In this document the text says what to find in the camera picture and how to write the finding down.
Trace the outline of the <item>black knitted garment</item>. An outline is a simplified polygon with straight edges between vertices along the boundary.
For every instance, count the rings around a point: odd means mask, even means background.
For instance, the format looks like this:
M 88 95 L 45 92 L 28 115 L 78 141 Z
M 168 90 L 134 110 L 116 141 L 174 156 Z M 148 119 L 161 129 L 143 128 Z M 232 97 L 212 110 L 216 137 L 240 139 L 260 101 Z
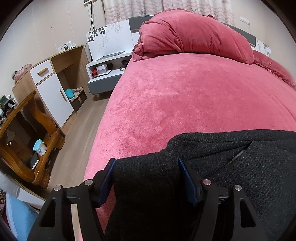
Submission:
M 183 133 L 118 159 L 108 240 L 193 240 L 208 187 L 240 185 L 268 240 L 295 240 L 295 132 Z

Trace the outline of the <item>blue white mug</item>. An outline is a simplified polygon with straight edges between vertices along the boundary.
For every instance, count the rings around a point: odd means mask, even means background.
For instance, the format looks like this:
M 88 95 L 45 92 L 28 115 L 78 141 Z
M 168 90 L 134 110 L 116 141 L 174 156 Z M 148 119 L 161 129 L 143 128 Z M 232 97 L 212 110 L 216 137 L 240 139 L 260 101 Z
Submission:
M 39 156 L 43 156 L 47 151 L 47 146 L 42 140 L 37 140 L 33 146 L 33 151 L 36 152 Z

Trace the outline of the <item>black storage box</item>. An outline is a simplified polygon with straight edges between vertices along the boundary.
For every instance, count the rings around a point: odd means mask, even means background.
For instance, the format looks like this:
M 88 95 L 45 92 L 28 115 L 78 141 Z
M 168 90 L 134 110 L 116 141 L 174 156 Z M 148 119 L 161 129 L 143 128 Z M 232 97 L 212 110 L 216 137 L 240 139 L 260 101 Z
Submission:
M 82 104 L 86 101 L 87 95 L 83 87 L 77 89 L 71 89 L 73 97 L 69 98 L 70 104 L 74 111 L 77 112 L 81 108 Z

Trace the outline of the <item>carved wooden chair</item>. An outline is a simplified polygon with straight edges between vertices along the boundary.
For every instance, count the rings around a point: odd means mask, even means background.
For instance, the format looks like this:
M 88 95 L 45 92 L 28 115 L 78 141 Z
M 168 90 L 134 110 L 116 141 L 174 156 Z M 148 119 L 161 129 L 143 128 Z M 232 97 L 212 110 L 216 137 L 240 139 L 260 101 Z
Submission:
M 50 180 L 50 155 L 62 149 L 65 139 L 55 121 L 37 106 L 36 91 L 32 91 L 1 124 L 1 158 L 22 180 L 46 189 Z M 29 167 L 33 146 L 42 140 L 47 150 L 35 168 Z

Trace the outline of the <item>blue cushion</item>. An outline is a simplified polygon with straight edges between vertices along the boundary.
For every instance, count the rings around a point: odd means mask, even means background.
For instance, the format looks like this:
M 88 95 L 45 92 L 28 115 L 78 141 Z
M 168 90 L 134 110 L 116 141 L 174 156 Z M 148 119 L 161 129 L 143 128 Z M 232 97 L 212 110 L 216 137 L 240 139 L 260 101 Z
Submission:
M 38 213 L 30 205 L 6 193 L 6 216 L 17 240 L 27 240 Z

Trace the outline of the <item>pink bed cover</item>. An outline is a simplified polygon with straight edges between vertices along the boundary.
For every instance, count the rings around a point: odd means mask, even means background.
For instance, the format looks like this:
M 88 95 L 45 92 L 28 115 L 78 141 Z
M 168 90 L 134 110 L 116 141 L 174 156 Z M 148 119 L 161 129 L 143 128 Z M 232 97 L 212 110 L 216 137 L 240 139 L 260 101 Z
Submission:
M 85 179 L 116 160 L 159 152 L 183 133 L 245 130 L 295 132 L 295 89 L 252 63 L 212 54 L 179 53 L 131 60 L 108 101 L 92 146 Z M 84 187 L 78 205 L 84 240 L 108 240 L 105 230 L 114 210 L 110 200 L 96 208 L 94 183 Z M 240 228 L 231 200 L 209 208 L 211 225 L 197 233 L 230 240 Z

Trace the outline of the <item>teal object in cabinet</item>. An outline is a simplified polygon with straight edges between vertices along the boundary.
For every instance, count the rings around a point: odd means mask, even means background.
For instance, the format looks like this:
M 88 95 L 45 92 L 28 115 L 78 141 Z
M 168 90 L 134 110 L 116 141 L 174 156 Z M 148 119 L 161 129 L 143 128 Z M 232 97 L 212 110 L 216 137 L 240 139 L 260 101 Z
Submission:
M 75 96 L 75 91 L 72 89 L 66 89 L 65 94 L 68 99 L 72 99 Z

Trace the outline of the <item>wooden white cabinet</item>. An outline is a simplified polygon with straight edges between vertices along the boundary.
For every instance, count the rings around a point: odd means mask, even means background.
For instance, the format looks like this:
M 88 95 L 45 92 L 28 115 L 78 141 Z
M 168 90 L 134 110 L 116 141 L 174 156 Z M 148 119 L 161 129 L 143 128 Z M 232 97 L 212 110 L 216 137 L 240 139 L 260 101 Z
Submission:
M 61 129 L 69 132 L 77 118 L 65 91 L 83 87 L 87 97 L 88 64 L 83 45 L 48 57 L 29 68 L 12 88 L 17 102 L 22 102 L 33 90 L 41 111 L 48 114 Z

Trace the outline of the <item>white grey nightstand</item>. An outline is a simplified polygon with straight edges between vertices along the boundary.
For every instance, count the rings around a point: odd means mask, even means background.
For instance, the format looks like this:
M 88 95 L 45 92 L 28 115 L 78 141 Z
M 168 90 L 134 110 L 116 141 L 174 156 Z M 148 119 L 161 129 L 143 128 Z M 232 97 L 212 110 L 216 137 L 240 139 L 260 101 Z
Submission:
M 124 20 L 100 27 L 86 34 L 92 62 L 85 68 L 92 95 L 114 90 L 125 66 L 132 57 L 139 33 L 133 33 L 130 21 Z

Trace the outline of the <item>pink basket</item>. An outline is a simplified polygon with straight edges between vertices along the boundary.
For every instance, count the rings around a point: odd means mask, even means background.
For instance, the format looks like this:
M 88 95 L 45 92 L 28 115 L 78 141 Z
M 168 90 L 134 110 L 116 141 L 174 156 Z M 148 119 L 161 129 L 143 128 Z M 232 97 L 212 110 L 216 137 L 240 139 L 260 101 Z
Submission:
M 31 66 L 31 64 L 26 64 L 20 70 L 15 71 L 15 73 L 12 75 L 12 79 L 17 82 L 26 73 L 26 71 L 31 68 Z

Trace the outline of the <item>flat pink pillow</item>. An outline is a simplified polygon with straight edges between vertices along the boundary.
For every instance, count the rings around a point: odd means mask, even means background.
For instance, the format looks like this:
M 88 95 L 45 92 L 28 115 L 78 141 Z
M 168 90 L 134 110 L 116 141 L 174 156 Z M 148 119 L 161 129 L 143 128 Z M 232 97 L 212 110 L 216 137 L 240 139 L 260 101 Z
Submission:
M 253 50 L 253 55 L 254 55 L 254 62 L 253 62 L 254 64 L 276 75 L 286 84 L 288 84 L 293 89 L 295 89 L 295 80 L 288 70 L 286 70 L 283 66 L 281 66 L 276 61 L 272 60 L 271 58 L 267 57 L 266 55 L 256 50 Z

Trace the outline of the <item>large pink pillow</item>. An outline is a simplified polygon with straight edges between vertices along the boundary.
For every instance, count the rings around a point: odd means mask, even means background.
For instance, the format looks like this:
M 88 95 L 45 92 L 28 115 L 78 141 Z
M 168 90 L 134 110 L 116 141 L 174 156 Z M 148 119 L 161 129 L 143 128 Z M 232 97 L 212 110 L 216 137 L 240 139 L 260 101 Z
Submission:
M 254 61 L 247 39 L 224 23 L 183 9 L 154 15 L 139 29 L 135 61 L 177 53 L 213 54 L 245 64 Z

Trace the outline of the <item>patterned white curtain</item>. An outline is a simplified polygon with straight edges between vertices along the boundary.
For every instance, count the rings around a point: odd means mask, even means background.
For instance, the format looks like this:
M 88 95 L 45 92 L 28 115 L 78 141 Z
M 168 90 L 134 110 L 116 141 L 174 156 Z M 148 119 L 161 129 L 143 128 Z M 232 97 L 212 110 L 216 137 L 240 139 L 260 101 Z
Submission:
M 107 24 L 131 17 L 154 15 L 169 9 L 184 9 L 234 25 L 231 1 L 222 0 L 106 0 L 102 2 Z

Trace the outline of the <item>wall power socket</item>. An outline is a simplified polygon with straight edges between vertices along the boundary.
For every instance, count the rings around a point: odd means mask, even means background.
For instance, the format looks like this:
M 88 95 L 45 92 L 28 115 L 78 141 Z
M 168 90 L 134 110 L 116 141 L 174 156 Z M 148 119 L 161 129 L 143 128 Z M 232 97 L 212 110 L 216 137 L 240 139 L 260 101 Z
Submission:
M 58 53 L 61 53 L 63 51 L 67 51 L 67 50 L 75 48 L 75 47 L 76 47 L 75 42 L 72 42 L 72 41 L 66 42 L 65 44 L 63 44 L 62 46 L 60 46 L 58 48 Z

